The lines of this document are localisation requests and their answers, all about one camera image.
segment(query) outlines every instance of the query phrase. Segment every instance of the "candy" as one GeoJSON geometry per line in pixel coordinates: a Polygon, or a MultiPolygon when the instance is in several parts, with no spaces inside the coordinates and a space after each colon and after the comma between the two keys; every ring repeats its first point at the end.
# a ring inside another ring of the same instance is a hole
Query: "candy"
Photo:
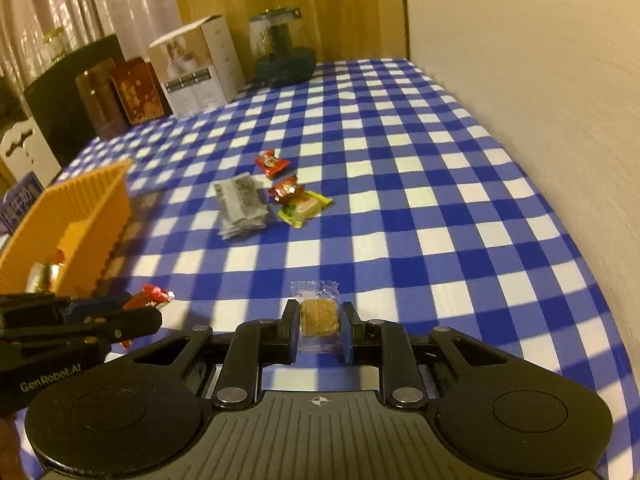
{"type": "Polygon", "coordinates": [[[60,249],[57,249],[48,262],[33,264],[24,291],[32,294],[53,292],[64,263],[65,255],[60,249]]]}
{"type": "Polygon", "coordinates": [[[338,305],[331,298],[304,300],[300,304],[300,333],[304,337],[328,337],[340,330],[338,305]]]}
{"type": "Polygon", "coordinates": [[[276,173],[284,170],[290,164],[288,160],[275,156],[275,153],[274,150],[262,150],[255,159],[255,163],[267,178],[274,178],[276,173]]]}
{"type": "Polygon", "coordinates": [[[265,227],[269,210],[260,200],[250,174],[219,180],[214,190],[222,216],[218,233],[223,240],[265,227]]]}
{"type": "Polygon", "coordinates": [[[287,224],[300,229],[308,218],[316,216],[327,207],[332,199],[313,191],[304,190],[299,195],[289,200],[287,205],[280,208],[278,216],[287,224]]]}
{"type": "MultiPolygon", "coordinates": [[[[169,303],[174,298],[175,295],[170,290],[164,290],[159,286],[145,283],[145,285],[142,286],[142,290],[137,294],[133,294],[131,299],[127,301],[122,308],[123,310],[141,308],[143,306],[154,306],[159,308],[169,303]]],[[[131,339],[120,342],[120,346],[125,350],[129,349],[131,345],[133,345],[133,341],[131,339]]]]}
{"type": "Polygon", "coordinates": [[[304,190],[305,186],[303,184],[298,184],[298,177],[291,175],[279,183],[274,184],[268,193],[275,203],[285,205],[289,203],[293,197],[299,195],[304,190]]]}

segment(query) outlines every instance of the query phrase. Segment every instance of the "white wall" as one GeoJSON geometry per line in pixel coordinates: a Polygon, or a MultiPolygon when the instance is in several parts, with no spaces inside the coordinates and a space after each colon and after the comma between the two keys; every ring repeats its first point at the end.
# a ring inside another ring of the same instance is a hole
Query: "white wall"
{"type": "Polygon", "coordinates": [[[412,60],[542,189],[640,380],[640,0],[408,0],[412,60]]]}

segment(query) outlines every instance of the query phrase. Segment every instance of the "glass jar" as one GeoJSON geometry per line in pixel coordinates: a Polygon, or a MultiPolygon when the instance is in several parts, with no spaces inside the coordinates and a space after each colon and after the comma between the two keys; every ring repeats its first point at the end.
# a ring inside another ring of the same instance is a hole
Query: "glass jar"
{"type": "Polygon", "coordinates": [[[316,68],[299,8],[267,10],[249,24],[258,82],[279,88],[307,81],[316,68]]]}
{"type": "Polygon", "coordinates": [[[51,64],[54,64],[71,52],[64,27],[57,27],[50,30],[44,35],[43,41],[47,47],[51,64]]]}

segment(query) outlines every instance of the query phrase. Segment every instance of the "white box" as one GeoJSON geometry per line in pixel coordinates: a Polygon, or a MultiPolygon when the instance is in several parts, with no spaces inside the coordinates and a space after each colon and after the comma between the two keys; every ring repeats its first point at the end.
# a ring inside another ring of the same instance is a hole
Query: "white box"
{"type": "Polygon", "coordinates": [[[224,16],[208,16],[161,36],[149,58],[174,114],[229,104],[245,79],[224,16]]]}

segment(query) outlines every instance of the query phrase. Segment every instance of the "transparent plastic wrapper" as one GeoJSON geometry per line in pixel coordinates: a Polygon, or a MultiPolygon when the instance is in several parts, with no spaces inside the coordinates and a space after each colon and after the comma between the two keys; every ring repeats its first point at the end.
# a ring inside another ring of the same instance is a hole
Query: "transparent plastic wrapper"
{"type": "Polygon", "coordinates": [[[338,283],[308,280],[291,283],[291,295],[300,304],[301,350],[339,353],[340,342],[340,294],[338,283]]]}

